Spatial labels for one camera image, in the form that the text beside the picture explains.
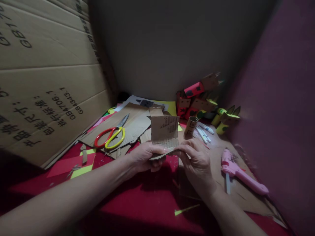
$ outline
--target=marker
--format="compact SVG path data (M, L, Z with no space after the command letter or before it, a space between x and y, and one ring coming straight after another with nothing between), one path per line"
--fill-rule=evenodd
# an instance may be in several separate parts
M214 134L213 129L209 128L208 126L204 125L203 123L198 122L198 125L199 125L201 128L203 128L203 129L205 129L206 131L208 131L210 134Z
M203 135L202 131L200 130L200 128L196 127L196 130L198 131L199 135L201 136L202 140L204 141L205 144L207 144L207 139L206 137Z
M200 128L201 132L204 134L204 137L208 140L209 143L211 143L211 140L209 139L208 135L206 134L206 132Z

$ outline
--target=hand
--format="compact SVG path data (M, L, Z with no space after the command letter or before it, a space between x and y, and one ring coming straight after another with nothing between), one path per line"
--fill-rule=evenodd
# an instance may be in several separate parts
M187 178L196 192L201 197L212 194L217 187L211 174L209 150L196 139L186 140L175 149L181 150L174 154L183 162Z
M130 152L132 159L132 165L136 173L147 171L151 169L151 172L156 172L161 169L163 162L166 160L166 156L160 160L149 161L154 153L165 154L168 149L163 146L153 145L151 141L140 144L134 150Z

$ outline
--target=purple wall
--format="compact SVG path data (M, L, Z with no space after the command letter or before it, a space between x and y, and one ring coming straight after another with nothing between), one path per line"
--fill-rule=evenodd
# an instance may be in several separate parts
M299 235L315 234L315 2L283 1L225 100L228 130Z

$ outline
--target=white paper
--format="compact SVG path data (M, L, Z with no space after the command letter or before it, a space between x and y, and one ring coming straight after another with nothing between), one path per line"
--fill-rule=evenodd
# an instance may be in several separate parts
M140 97L136 97L136 96L134 96L134 95L131 95L123 104L121 104L119 107L115 108L114 111L119 112L119 111L120 111L121 109L123 109L128 103L133 103L133 104L140 105L143 100L149 101L149 102L153 102L154 104L157 104L157 105L164 106L165 108L164 108L163 111L167 111L167 109L168 109L168 104L158 103L158 102L155 102L155 101L153 101L153 100L149 100L149 99L145 99L145 98L140 98Z

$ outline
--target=right hand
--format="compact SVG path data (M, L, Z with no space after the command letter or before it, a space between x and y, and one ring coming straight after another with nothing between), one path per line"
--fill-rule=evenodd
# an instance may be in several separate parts
M209 150L196 139L186 140L175 149L181 150L174 154L183 162L187 178L196 192L201 197L212 194L217 186L211 174Z

